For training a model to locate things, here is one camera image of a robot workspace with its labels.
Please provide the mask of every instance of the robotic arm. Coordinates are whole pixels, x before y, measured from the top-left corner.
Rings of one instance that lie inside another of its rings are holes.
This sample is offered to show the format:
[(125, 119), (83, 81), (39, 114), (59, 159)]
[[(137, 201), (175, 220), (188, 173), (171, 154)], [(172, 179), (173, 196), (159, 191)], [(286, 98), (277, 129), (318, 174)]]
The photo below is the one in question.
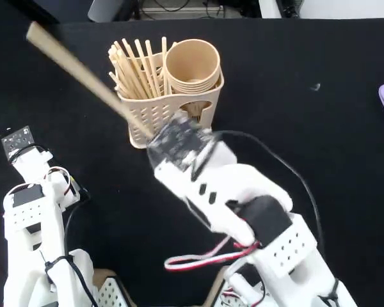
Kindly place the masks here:
[(156, 178), (212, 232), (225, 233), (240, 246), (259, 243), (224, 273), (249, 306), (261, 295), (238, 273), (245, 264), (255, 266), (277, 306), (356, 307), (302, 216), (291, 212), (289, 195), (255, 168), (238, 164), (214, 134), (175, 115), (148, 150)]

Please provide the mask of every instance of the chopstick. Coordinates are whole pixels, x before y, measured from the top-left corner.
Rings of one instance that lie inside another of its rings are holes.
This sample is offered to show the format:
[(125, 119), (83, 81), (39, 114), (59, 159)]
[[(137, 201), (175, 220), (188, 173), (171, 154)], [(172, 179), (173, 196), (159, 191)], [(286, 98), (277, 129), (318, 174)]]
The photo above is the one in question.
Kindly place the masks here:
[(145, 69), (145, 71), (147, 73), (147, 79), (148, 79), (149, 86), (150, 86), (150, 88), (152, 90), (152, 94), (153, 94), (154, 97), (157, 97), (158, 94), (156, 92), (156, 89), (155, 89), (155, 86), (154, 86), (154, 82), (153, 82), (153, 80), (151, 78), (151, 72), (149, 70), (148, 63), (147, 63), (147, 61), (145, 59), (145, 56), (143, 55), (143, 51), (142, 51), (142, 46), (141, 46), (140, 40), (135, 40), (135, 46), (136, 46), (136, 50), (138, 50), (138, 54), (140, 55), (143, 68)]
[(165, 72), (165, 66), (164, 66), (164, 59), (166, 57), (166, 37), (162, 37), (162, 70), (161, 73), (163, 75), (163, 82), (164, 82), (164, 95), (168, 94), (168, 79), (166, 78), (166, 72)]
[(137, 127), (147, 139), (154, 137), (152, 131), (144, 126), (125, 105), (121, 104), (120, 99), (100, 79), (36, 22), (31, 23), (27, 32), (27, 40), (92, 91), (128, 123)]
[(156, 66), (154, 61), (154, 55), (152, 54), (152, 48), (149, 40), (145, 40), (145, 46), (147, 47), (148, 60), (151, 66), (152, 78), (154, 80), (155, 90), (157, 92), (157, 96), (161, 96), (161, 90), (159, 89), (158, 78), (156, 76)]
[(148, 98), (153, 98), (153, 95), (152, 95), (151, 90), (148, 86), (147, 80), (145, 79), (145, 76), (141, 70), (140, 64), (138, 63), (137, 59), (135, 58), (135, 54), (132, 51), (131, 46), (127, 43), (127, 40), (124, 38), (122, 39), (122, 43), (123, 43), (123, 45), (124, 45), (124, 47), (128, 53), (128, 56), (132, 62), (132, 65), (135, 67), (136, 73), (138, 74), (138, 76), (141, 79), (141, 83), (142, 83), (143, 89), (145, 90), (145, 93), (147, 94)]
[(134, 70), (131, 67), (131, 64), (128, 62), (127, 55), (124, 53), (124, 50), (122, 50), (120, 44), (117, 41), (114, 42), (114, 45), (118, 50), (116, 54), (118, 56), (118, 62), (121, 64), (122, 69), (129, 76), (129, 79), (135, 86), (135, 90), (138, 92), (140, 98), (147, 99), (147, 94), (145, 93), (145, 90), (143, 89), (140, 81), (136, 77)]

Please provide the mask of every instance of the black mat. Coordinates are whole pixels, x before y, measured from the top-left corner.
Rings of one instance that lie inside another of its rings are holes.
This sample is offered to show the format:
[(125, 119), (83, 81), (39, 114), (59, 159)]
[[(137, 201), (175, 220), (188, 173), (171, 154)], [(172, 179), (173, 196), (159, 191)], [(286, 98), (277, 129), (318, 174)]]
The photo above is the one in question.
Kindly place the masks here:
[[(172, 255), (200, 253), (209, 233), (157, 180), (126, 123), (24, 41), (0, 28), (0, 134), (30, 125), (88, 190), (70, 243), (96, 267), (116, 271), (140, 305), (200, 304), (218, 267), (169, 273)], [(226, 84), (214, 129), (255, 134), (309, 182), (321, 210), (328, 264), (359, 306), (384, 306), (384, 20), (183, 20), (71, 24), (60, 40), (111, 82), (106, 52), (121, 37), (203, 38), (220, 51)], [(249, 162), (288, 190), (315, 230), (300, 183), (258, 148), (233, 141)], [(20, 183), (0, 144), (0, 300), (6, 250), (2, 199)]]

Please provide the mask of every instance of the white wire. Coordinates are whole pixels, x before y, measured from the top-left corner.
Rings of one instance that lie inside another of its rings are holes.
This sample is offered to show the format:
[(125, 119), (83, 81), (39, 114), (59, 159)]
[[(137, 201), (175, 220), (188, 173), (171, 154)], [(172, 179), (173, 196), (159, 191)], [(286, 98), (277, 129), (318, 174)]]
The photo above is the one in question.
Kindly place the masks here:
[(187, 261), (187, 260), (204, 260), (204, 259), (208, 259), (214, 255), (216, 255), (220, 249), (225, 246), (225, 244), (229, 241), (230, 239), (230, 236), (227, 236), (225, 237), (217, 246), (215, 246), (214, 249), (212, 249), (211, 251), (208, 251), (207, 253), (203, 254), (203, 255), (182, 255), (182, 256), (174, 256), (174, 257), (171, 257), (169, 258), (170, 260), (173, 261)]
[(32, 185), (34, 184), (33, 182), (26, 182), (26, 183), (23, 183), (23, 184), (18, 184), (16, 185), (15, 187), (12, 187), (10, 189), (10, 191), (7, 192), (6, 196), (4, 198), (6, 198), (7, 196), (9, 196), (12, 192), (14, 192), (14, 190), (17, 190), (18, 188), (20, 187), (24, 187), (24, 186), (29, 186), (29, 185)]
[(164, 266), (165, 266), (165, 269), (169, 271), (181, 271), (181, 270), (187, 270), (187, 269), (194, 269), (195, 267), (201, 267), (203, 265), (222, 262), (232, 258), (237, 258), (241, 256), (242, 253), (243, 253), (242, 251), (238, 251), (235, 253), (228, 253), (228, 254), (213, 256), (210, 258), (204, 258), (202, 260), (197, 260), (197, 261), (189, 262), (186, 264), (171, 264), (172, 262), (192, 260), (192, 258), (187, 259), (185, 258), (185, 256), (175, 256), (175, 257), (166, 259), (164, 262)]
[[(197, 267), (201, 267), (207, 264), (220, 263), (227, 260), (234, 260), (234, 259), (240, 258), (242, 256), (245, 256), (251, 253), (259, 245), (259, 243), (256, 242), (254, 245), (242, 251), (215, 256), (215, 254), (221, 249), (222, 246), (226, 244), (228, 240), (229, 240), (229, 237), (224, 238), (212, 251), (204, 255), (184, 255), (184, 256), (175, 256), (175, 257), (168, 258), (164, 262), (164, 267), (168, 271), (185, 271), (190, 269), (196, 269)], [(172, 264), (174, 262), (175, 263), (184, 262), (187, 260), (197, 260), (197, 261), (192, 261), (185, 264)]]

